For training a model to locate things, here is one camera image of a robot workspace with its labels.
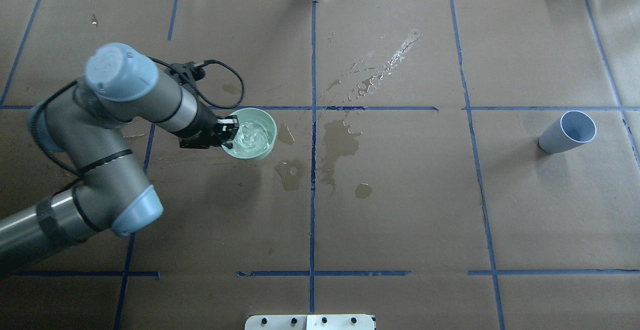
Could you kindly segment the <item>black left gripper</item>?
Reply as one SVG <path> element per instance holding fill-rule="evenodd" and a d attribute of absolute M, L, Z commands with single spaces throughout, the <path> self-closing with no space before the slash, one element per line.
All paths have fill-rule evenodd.
<path fill-rule="evenodd" d="M 238 116 L 229 115 L 218 118 L 215 123 L 206 125 L 194 136 L 181 138 L 179 147 L 181 149 L 205 150 L 210 147 L 221 147 L 233 150 L 234 139 L 240 128 Z"/>

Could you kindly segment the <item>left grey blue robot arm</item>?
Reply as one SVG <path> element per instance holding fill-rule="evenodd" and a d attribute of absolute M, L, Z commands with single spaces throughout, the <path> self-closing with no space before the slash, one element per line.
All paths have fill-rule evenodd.
<path fill-rule="evenodd" d="M 30 109 L 35 144 L 77 182 L 2 219 L 2 279 L 105 230 L 128 236 L 162 216 L 157 191 L 121 132 L 136 118 L 169 132 L 181 148 L 233 147 L 238 117 L 216 115 L 197 86 L 213 64 L 167 63 L 108 43 L 82 76 Z"/>

